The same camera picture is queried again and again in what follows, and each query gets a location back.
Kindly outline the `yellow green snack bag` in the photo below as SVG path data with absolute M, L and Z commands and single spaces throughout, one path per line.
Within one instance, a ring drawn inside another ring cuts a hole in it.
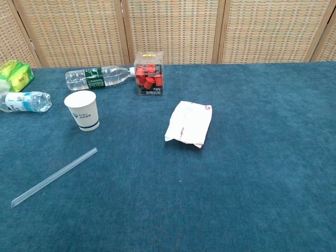
M 34 79 L 29 64 L 9 60 L 0 67 L 0 92 L 21 92 Z

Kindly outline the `clear plastic straw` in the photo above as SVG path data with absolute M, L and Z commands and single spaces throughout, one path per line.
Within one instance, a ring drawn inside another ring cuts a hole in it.
M 44 179 L 40 183 L 36 184 L 35 186 L 33 186 L 32 188 L 30 188 L 29 190 L 27 190 L 26 192 L 24 192 L 20 196 L 18 196 L 15 199 L 13 199 L 12 202 L 11 202 L 11 206 L 10 207 L 11 208 L 16 207 L 21 202 L 23 202 L 27 198 L 31 197 L 32 195 L 34 195 L 35 193 L 37 193 L 38 191 L 40 191 L 42 188 L 46 187 L 47 185 L 49 185 L 50 183 L 52 183 L 54 180 L 56 180 L 59 177 L 61 177 L 62 175 L 64 175 L 65 173 L 69 172 L 75 166 L 79 165 L 80 163 L 82 163 L 86 159 L 90 158 L 91 156 L 93 156 L 97 152 L 98 152 L 98 149 L 97 148 L 93 148 L 90 151 L 88 151 L 87 153 L 85 153 L 82 156 L 78 157 L 77 159 L 75 159 L 71 163 L 69 163 L 66 166 L 64 166 L 63 168 L 61 168 L 59 171 L 55 172 L 54 174 L 52 174 L 51 176 L 47 177 L 46 179 Z

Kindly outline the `white red tissue pack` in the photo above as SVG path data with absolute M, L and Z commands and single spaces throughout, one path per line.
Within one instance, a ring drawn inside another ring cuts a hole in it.
M 174 109 L 167 131 L 166 142 L 177 140 L 202 148 L 212 119 L 212 106 L 180 101 Z

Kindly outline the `clear box of red plugs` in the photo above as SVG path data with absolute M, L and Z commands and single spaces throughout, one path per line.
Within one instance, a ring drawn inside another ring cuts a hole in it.
M 163 51 L 139 51 L 135 56 L 134 70 L 138 95 L 163 96 Z

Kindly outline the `green label water bottle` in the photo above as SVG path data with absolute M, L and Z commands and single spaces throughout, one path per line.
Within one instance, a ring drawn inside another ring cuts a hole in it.
M 114 86 L 134 76 L 134 67 L 120 66 L 95 67 L 65 73 L 66 84 L 71 91 Z

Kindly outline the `woven folding screen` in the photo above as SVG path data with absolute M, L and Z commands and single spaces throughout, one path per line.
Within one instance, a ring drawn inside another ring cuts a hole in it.
M 336 61 L 336 0 L 0 0 L 0 65 Z

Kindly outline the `blue label water bottle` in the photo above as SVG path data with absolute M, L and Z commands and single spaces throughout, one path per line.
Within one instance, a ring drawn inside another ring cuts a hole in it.
M 47 112 L 51 106 L 51 97 L 48 93 L 0 92 L 0 110 L 3 112 Z

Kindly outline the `white paper cup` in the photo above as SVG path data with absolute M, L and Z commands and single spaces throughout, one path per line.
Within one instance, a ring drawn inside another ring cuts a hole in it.
M 100 125 L 94 92 L 88 90 L 73 92 L 65 97 L 64 104 L 80 130 L 92 131 Z

